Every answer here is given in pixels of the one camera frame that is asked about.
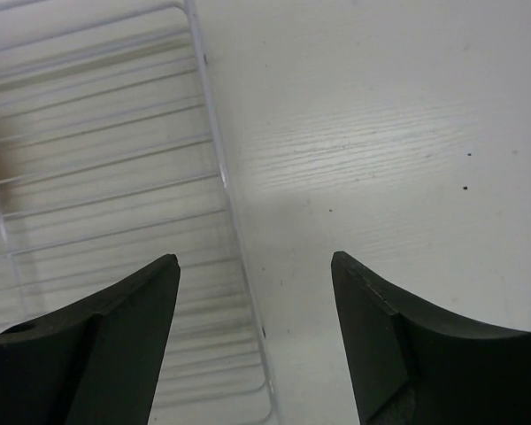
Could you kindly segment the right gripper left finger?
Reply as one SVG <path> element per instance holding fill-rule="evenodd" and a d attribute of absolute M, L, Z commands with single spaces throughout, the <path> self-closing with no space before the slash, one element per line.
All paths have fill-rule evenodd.
<path fill-rule="evenodd" d="M 145 424 L 181 269 L 166 254 L 0 333 L 0 424 Z"/>

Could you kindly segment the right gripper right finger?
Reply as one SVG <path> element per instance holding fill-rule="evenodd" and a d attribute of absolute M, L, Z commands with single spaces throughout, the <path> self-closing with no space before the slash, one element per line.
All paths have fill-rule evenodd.
<path fill-rule="evenodd" d="M 448 311 L 343 251 L 331 275 L 361 423 L 531 424 L 530 331 Z"/>

